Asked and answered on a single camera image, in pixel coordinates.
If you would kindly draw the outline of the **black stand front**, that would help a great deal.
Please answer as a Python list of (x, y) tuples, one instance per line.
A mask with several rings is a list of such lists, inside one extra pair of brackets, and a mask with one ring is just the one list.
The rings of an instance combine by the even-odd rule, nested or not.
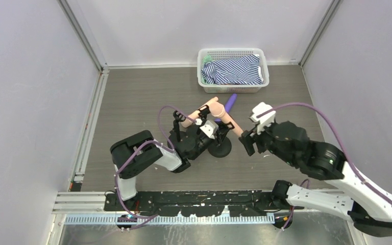
[[(233, 129), (231, 123), (229, 125), (229, 132)], [(216, 145), (215, 139), (207, 148), (208, 152), (216, 158), (223, 158), (229, 155), (232, 150), (232, 143), (228, 137), (225, 138), (224, 142), (221, 145)]]

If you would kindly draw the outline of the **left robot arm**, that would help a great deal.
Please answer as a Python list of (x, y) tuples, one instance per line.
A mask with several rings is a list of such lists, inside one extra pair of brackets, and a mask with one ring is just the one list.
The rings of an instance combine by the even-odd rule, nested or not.
[(136, 196), (136, 177), (153, 164), (181, 173), (204, 151), (216, 158), (229, 155), (232, 143), (227, 134), (232, 129), (232, 125), (209, 120), (202, 126), (191, 125), (182, 131), (180, 124), (174, 122), (167, 146), (154, 139), (149, 130), (113, 144), (110, 153), (118, 172), (116, 186), (120, 198), (126, 201)]

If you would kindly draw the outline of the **purple microphone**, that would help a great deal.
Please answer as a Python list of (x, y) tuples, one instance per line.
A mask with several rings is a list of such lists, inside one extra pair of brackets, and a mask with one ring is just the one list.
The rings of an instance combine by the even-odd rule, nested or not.
[[(229, 113), (229, 112), (230, 112), (230, 110), (232, 109), (232, 107), (233, 107), (233, 105), (234, 105), (236, 99), (237, 99), (237, 94), (234, 93), (234, 94), (232, 94), (232, 95), (229, 97), (229, 99), (227, 100), (226, 104), (224, 105), (225, 112), (226, 112), (227, 115), (229, 115), (230, 118), (232, 118), (232, 116), (230, 116), (230, 113)], [(219, 103), (219, 102), (214, 103), (214, 107), (216, 107), (218, 104), (220, 104), (220, 103)], [(215, 121), (216, 123), (219, 123), (219, 122), (221, 121), (221, 119), (217, 117), (214, 121)]]

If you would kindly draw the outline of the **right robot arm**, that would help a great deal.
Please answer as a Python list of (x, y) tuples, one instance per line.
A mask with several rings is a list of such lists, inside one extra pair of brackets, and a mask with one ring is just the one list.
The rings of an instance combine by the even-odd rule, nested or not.
[(341, 217), (373, 237), (392, 237), (392, 194), (386, 200), (371, 193), (336, 146), (311, 140), (305, 129), (286, 121), (244, 131), (239, 138), (248, 155), (272, 153), (308, 177), (324, 181), (345, 195), (311, 191), (288, 181), (276, 181), (271, 193), (275, 205), (301, 206)]

